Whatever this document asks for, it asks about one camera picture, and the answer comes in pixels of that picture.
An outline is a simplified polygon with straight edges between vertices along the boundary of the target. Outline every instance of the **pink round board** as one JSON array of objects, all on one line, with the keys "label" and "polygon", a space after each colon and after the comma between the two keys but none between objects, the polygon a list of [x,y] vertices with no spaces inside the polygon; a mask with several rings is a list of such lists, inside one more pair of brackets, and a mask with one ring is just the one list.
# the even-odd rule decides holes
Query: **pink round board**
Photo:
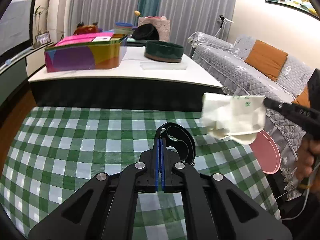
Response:
[{"label": "pink round board", "polygon": [[279,170],[280,153],[276,143],[266,131],[259,132],[250,147],[264,173],[274,174]]}]

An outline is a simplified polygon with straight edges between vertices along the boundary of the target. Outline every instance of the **green round box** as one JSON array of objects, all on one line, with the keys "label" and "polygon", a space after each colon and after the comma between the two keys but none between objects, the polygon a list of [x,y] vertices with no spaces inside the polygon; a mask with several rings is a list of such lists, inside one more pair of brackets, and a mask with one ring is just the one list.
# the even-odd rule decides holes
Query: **green round box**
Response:
[{"label": "green round box", "polygon": [[164,41],[147,41],[144,56],[156,61],[178,63],[182,60],[184,47]]}]

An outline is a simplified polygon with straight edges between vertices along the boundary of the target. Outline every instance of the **blue gripper pad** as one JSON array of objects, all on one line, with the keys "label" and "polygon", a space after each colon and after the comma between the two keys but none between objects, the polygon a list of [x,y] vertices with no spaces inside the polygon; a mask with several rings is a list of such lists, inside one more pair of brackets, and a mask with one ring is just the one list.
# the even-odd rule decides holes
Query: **blue gripper pad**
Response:
[{"label": "blue gripper pad", "polygon": [[163,152],[163,144],[162,139],[160,139],[160,161],[161,161],[161,187],[162,190],[165,190],[165,174],[164,174],[164,152]]},{"label": "blue gripper pad", "polygon": [[155,168],[155,186],[156,191],[158,191],[158,182],[159,182],[159,145],[160,145],[160,139],[157,140],[157,148],[156,148],[156,168]]}]

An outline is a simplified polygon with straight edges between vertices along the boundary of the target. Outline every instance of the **white cloth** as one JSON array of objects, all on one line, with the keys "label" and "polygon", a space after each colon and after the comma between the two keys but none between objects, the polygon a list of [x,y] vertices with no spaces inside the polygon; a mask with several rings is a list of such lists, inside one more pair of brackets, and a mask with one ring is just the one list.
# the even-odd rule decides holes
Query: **white cloth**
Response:
[{"label": "white cloth", "polygon": [[157,61],[142,61],[140,67],[144,70],[157,70],[157,69],[187,69],[188,64],[185,62],[179,63],[168,63],[168,62],[157,62]]},{"label": "white cloth", "polygon": [[266,120],[264,96],[227,96],[204,93],[201,119],[208,134],[228,136],[237,143],[251,144]]}]

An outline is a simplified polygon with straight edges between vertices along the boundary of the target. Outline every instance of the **hand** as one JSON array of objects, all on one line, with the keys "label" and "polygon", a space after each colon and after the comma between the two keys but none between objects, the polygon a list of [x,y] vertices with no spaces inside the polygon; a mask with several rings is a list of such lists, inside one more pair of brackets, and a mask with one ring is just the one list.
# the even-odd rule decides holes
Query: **hand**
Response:
[{"label": "hand", "polygon": [[[295,174],[298,180],[302,180],[305,177],[309,177],[312,173],[311,166],[315,161],[315,157],[313,155],[320,155],[320,141],[314,141],[309,134],[306,134],[302,138],[297,154],[298,161]],[[320,168],[318,169],[318,173],[313,181],[310,191],[320,191]]]}]

